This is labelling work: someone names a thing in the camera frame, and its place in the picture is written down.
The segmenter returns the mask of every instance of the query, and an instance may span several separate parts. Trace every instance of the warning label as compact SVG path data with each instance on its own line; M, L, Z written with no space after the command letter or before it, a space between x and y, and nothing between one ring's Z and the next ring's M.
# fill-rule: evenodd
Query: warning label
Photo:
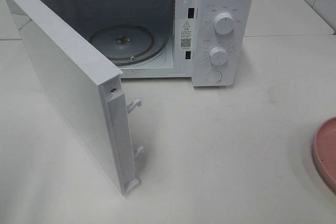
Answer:
M181 19L181 48L190 49L192 46L193 20Z

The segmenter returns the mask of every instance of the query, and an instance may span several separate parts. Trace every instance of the qr code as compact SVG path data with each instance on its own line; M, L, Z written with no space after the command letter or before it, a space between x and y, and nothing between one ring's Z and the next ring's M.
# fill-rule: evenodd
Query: qr code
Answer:
M190 47L191 39L181 39L181 47Z

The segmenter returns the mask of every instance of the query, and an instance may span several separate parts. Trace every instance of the round button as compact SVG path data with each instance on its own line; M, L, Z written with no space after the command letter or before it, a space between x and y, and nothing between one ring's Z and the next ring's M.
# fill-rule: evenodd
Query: round button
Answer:
M224 47L214 47L210 50L209 57L211 64L220 66L227 62L229 55Z
M218 34L228 34L234 28L234 18L230 13L220 13L214 19L215 30Z
M222 79L222 73L216 70L210 71L206 75L206 80L211 83L218 83Z

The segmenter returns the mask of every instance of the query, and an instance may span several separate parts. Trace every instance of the control panel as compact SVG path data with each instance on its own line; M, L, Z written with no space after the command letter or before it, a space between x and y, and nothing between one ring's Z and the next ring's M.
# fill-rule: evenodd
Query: control panel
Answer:
M194 86L233 84L251 0L201 0Z

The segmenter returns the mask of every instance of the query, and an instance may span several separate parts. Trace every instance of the power level knob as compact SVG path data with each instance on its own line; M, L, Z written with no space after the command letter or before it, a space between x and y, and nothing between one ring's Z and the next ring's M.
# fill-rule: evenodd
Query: power level knob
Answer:
M227 62L229 55L224 47L214 47L210 50L209 57L211 64L220 66Z
M214 18L214 26L218 34L228 34L233 30L234 24L234 18L230 13L220 13Z

